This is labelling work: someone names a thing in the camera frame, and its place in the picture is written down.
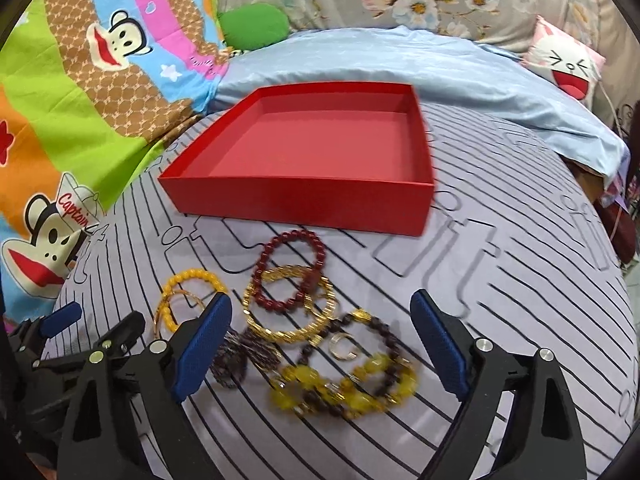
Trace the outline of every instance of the red box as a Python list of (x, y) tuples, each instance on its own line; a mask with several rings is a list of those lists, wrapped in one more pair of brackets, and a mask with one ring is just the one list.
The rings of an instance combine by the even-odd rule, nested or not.
[(434, 193), (410, 85), (260, 88), (159, 177), (178, 211), (419, 236)]

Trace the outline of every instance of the gold ring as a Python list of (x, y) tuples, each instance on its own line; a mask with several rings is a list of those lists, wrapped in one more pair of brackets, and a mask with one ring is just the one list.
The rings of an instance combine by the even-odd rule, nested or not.
[[(309, 267), (304, 266), (276, 267), (275, 269), (265, 270), (262, 273), (262, 279), (265, 282), (269, 283), (276, 282), (277, 280), (282, 280), (284, 278), (304, 278), (310, 270), (311, 269)], [(249, 283), (242, 297), (242, 311), (244, 312), (247, 325), (261, 338), (272, 343), (297, 343), (306, 341), (307, 339), (311, 338), (311, 336), (317, 335), (318, 332), (326, 327), (333, 319), (335, 305), (337, 303), (334, 294), (334, 286), (326, 277), (321, 276), (318, 285), (320, 286), (320, 288), (322, 288), (324, 294), (326, 295), (326, 306), (322, 310), (320, 316), (317, 316), (304, 328), (292, 330), (290, 332), (274, 332), (273, 330), (269, 330), (268, 328), (264, 328), (263, 326), (261, 326), (256, 321), (254, 314), (252, 314), (250, 305), (252, 296), (254, 294), (254, 285), (253, 283)], [(304, 305), (307, 312), (313, 310), (313, 298), (308, 294), (305, 294)]]
[[(352, 350), (347, 355), (338, 354), (338, 352), (335, 350), (335, 346), (342, 339), (348, 339), (349, 341), (354, 343), (353, 347), (356, 351), (354, 352)], [(331, 352), (331, 355), (338, 359), (338, 361), (353, 361), (356, 357), (358, 357), (358, 355), (360, 355), (360, 349), (355, 345), (355, 339), (348, 332), (337, 332), (332, 336), (331, 341), (329, 342), (329, 352)]]

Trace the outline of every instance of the pillow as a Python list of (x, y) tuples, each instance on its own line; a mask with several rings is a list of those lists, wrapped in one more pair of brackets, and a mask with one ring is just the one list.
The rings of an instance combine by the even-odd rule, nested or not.
[(589, 110), (606, 60), (594, 50), (538, 17), (533, 42), (522, 64)]

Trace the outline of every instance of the metal screw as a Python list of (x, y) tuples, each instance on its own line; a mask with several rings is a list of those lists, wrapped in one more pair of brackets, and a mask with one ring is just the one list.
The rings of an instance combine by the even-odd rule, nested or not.
[(476, 341), (476, 348), (481, 352), (490, 352), (494, 349), (494, 344), (485, 338), (480, 338)]
[(149, 350), (152, 354), (161, 354), (166, 350), (166, 341), (156, 339), (149, 345)]
[(542, 357), (545, 361), (553, 361), (556, 356), (551, 350), (549, 350), (549, 348), (541, 348), (540, 357)]
[(100, 361), (102, 361), (103, 357), (104, 357), (104, 354), (99, 350), (97, 350), (89, 356), (89, 362), (91, 364), (97, 365)]

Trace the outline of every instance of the colorful blanket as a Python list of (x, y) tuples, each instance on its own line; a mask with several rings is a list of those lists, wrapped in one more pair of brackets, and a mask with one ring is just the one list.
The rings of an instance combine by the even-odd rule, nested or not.
[(0, 51), (7, 316), (51, 311), (85, 240), (215, 95), (214, 0), (33, 0)]

